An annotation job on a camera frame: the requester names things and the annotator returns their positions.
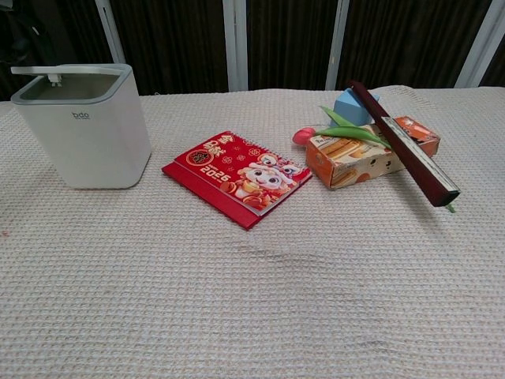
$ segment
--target biscuit box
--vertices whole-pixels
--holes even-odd
[[[395,120],[428,156],[436,154],[439,136],[410,117]],[[382,137],[375,124],[362,128]],[[312,137],[307,144],[306,160],[311,170],[330,189],[350,186],[405,168],[398,156],[382,145],[340,137]]]

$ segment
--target orange box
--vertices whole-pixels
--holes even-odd
[[[436,154],[439,136],[411,117],[395,120],[428,156]],[[382,137],[375,124],[362,128]],[[326,136],[315,136],[309,140],[306,161],[312,172],[330,189],[350,186],[405,168],[398,156],[381,144]]]

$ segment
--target blue object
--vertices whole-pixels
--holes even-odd
[[[351,88],[346,89],[335,101],[333,111],[356,126],[367,125],[372,122],[372,116],[368,113],[360,100],[357,99]],[[330,127],[335,127],[335,121],[331,121]]]

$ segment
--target curtain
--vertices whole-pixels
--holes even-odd
[[[489,63],[481,85],[505,87],[505,36]]]
[[[324,89],[338,0],[248,0],[249,89]]]
[[[56,0],[75,62],[112,63],[95,0]]]
[[[351,0],[337,89],[454,87],[491,0]]]
[[[54,51],[48,56],[33,33],[20,27],[11,16],[0,13],[0,22],[9,23],[9,32],[15,38],[27,38],[31,44],[28,57],[19,65],[112,62],[94,0],[44,0],[43,4],[40,0],[27,0],[22,4],[24,11],[47,30]],[[7,64],[0,64],[0,101],[10,100],[11,95],[31,79],[12,75]]]
[[[226,92],[222,0],[111,0],[141,95]]]

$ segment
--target red book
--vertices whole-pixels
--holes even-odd
[[[162,171],[245,229],[312,177],[307,167],[230,131],[191,148]]]

